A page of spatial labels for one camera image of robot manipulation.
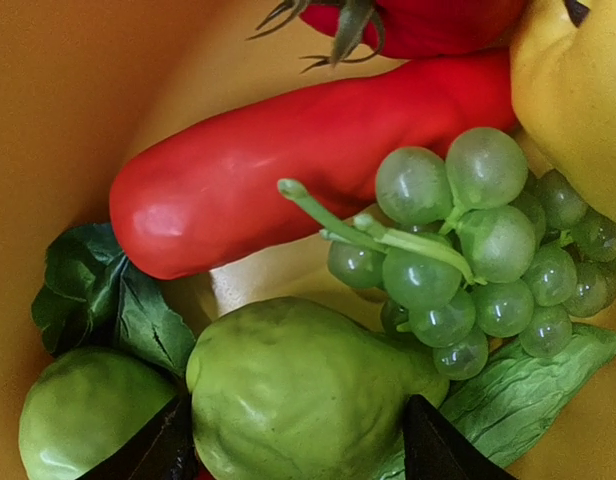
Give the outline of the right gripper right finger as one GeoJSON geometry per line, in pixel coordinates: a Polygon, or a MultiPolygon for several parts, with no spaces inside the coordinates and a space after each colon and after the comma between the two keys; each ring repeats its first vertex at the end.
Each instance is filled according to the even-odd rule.
{"type": "Polygon", "coordinates": [[[403,440],[406,479],[514,479],[480,453],[423,395],[408,399],[403,440]]]}

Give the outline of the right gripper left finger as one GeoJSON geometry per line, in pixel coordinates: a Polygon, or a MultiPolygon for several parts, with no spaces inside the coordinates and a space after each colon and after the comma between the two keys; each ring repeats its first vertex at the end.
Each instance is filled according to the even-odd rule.
{"type": "Polygon", "coordinates": [[[78,480],[196,479],[189,396],[169,401],[115,454],[78,480]]]}

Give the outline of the light green chayote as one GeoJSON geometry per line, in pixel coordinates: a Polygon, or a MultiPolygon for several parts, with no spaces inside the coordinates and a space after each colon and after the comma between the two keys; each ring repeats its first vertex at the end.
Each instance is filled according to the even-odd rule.
{"type": "Polygon", "coordinates": [[[401,449],[408,399],[439,405],[449,389],[425,346],[296,297],[213,322],[186,384],[196,451],[217,479],[369,479],[401,449]]]}

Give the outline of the yellow plastic basket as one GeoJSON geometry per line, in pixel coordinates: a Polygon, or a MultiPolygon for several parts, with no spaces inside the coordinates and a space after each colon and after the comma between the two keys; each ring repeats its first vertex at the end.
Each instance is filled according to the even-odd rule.
{"type": "MultiPolygon", "coordinates": [[[[379,73],[375,59],[300,74],[330,41],[300,22],[245,41],[277,1],[0,1],[0,479],[27,479],[24,397],[50,357],[30,319],[47,245],[106,219],[124,161],[208,116],[278,93],[379,73]]],[[[331,278],[318,236],[194,278],[164,296],[200,330],[277,295],[314,299],[379,328],[377,295],[331,278]]],[[[591,323],[616,329],[616,303],[591,323]]],[[[511,467],[521,479],[616,479],[616,358],[511,467]]]]}

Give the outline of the yellow bell pepper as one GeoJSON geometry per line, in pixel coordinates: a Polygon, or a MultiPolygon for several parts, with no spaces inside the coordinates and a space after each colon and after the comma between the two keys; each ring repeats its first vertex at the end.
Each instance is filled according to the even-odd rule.
{"type": "Polygon", "coordinates": [[[528,137],[616,222],[616,1],[531,1],[511,42],[512,104],[528,137]]]}

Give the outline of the red tomato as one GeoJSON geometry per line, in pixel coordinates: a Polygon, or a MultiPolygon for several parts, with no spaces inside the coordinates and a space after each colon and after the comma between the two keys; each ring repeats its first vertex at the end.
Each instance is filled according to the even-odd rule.
{"type": "Polygon", "coordinates": [[[255,39],[299,19],[332,38],[314,68],[354,64],[376,56],[410,60],[480,51],[517,23],[519,0],[346,0],[280,2],[256,27],[255,39]]]}

